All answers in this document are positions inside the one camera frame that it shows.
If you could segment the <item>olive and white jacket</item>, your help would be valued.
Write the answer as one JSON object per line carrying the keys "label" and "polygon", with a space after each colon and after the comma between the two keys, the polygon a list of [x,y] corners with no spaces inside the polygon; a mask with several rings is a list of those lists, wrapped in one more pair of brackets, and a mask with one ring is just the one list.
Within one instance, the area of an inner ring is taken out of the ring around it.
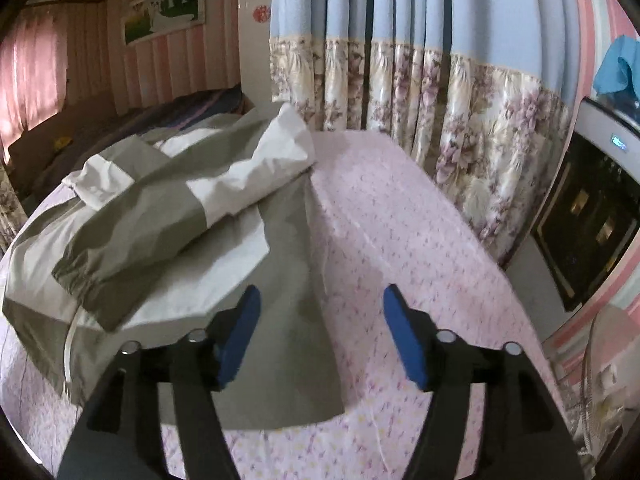
{"label": "olive and white jacket", "polygon": [[316,153],[296,109],[219,114],[128,136],[65,177],[6,257],[2,307],[56,394],[84,404],[128,341],[172,344],[232,308],[262,306],[222,426],[271,430],[344,410],[314,294],[308,226]]}

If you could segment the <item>white standing fan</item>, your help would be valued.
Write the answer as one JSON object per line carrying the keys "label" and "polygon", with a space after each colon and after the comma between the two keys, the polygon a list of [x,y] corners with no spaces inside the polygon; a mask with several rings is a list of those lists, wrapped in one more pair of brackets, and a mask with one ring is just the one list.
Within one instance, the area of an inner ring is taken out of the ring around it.
{"label": "white standing fan", "polygon": [[580,400],[586,449],[600,460],[639,414],[639,325],[620,308],[602,308],[591,323]]}

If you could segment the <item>white water dispenser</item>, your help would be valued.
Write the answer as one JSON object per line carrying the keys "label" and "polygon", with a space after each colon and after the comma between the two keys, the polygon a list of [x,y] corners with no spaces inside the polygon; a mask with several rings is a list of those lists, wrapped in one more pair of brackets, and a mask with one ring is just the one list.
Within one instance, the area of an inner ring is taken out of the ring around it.
{"label": "white water dispenser", "polygon": [[639,124],[584,99],[533,229],[563,309],[596,292],[639,229]]}

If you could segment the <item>pink floral bed sheet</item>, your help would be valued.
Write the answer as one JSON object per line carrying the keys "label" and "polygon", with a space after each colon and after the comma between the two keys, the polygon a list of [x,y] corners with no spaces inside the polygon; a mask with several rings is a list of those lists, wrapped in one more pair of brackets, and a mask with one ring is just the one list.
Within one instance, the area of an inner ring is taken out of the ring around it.
{"label": "pink floral bed sheet", "polygon": [[302,370],[277,382],[253,344],[217,398],[236,416],[226,437],[245,479],[398,479],[430,399],[406,377],[383,316],[385,286],[470,344],[516,341],[552,377],[532,323],[506,276],[457,209],[387,136],[318,132],[317,160],[296,203],[309,224],[302,256],[266,246],[264,217],[226,220],[180,256],[122,331],[82,318],[73,357],[89,379],[129,336],[168,344],[203,325],[260,274],[258,338]]}

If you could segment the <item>striped blanket bed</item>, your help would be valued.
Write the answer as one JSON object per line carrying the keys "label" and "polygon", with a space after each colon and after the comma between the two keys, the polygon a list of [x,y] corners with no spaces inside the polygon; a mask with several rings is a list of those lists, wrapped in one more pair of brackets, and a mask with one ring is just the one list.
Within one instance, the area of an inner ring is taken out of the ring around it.
{"label": "striped blanket bed", "polygon": [[[9,179],[20,200],[41,202],[70,172],[108,146],[155,128],[191,127],[217,114],[242,114],[246,99],[240,86],[199,91],[145,108],[115,112],[111,96],[102,92],[73,105],[23,134],[9,148]],[[73,141],[55,151],[62,136]]]}

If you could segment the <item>yellow object on headboard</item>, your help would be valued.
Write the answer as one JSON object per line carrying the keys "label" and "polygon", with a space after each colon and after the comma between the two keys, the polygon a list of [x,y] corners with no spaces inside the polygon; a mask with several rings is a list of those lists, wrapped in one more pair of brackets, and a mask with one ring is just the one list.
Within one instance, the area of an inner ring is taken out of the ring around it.
{"label": "yellow object on headboard", "polygon": [[54,142],[55,151],[64,150],[64,148],[66,148],[66,146],[72,141],[73,139],[68,136],[62,136],[62,138],[56,139]]}

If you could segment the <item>blue floral curtain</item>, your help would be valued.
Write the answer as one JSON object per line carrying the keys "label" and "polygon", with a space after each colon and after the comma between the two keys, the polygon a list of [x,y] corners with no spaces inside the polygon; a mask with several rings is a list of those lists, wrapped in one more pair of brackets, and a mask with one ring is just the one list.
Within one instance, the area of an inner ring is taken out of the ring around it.
{"label": "blue floral curtain", "polygon": [[390,136],[512,258],[570,132],[577,0],[271,0],[269,47],[273,99]]}

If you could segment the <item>blue cloth on dispenser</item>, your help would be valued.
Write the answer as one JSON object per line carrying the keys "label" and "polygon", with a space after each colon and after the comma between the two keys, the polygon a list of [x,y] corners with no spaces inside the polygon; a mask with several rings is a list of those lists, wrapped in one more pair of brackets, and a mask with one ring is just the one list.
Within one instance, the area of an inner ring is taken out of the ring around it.
{"label": "blue cloth on dispenser", "polygon": [[610,45],[594,77],[597,94],[623,92],[639,99],[639,41],[619,36]]}

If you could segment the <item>pink window curtain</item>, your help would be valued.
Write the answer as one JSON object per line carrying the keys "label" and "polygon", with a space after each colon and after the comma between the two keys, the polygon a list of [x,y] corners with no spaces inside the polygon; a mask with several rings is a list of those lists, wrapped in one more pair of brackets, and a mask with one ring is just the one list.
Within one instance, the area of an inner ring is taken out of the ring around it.
{"label": "pink window curtain", "polygon": [[30,6],[1,43],[1,148],[58,114],[66,99],[67,20],[58,6]]}

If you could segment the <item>white wardrobe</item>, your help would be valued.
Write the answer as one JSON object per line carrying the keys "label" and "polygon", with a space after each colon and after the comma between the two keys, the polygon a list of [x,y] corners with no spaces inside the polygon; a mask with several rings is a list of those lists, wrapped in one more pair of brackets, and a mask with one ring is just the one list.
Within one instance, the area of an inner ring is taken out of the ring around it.
{"label": "white wardrobe", "polygon": [[271,0],[238,0],[241,84],[254,105],[271,101],[269,21]]}

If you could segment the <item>landscape wall picture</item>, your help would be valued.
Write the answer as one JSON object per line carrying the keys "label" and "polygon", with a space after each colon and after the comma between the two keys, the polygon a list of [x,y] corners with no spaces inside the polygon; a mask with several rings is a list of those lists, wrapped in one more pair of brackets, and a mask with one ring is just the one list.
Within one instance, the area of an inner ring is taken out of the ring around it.
{"label": "landscape wall picture", "polygon": [[122,42],[132,46],[203,25],[206,0],[136,0],[122,18]]}

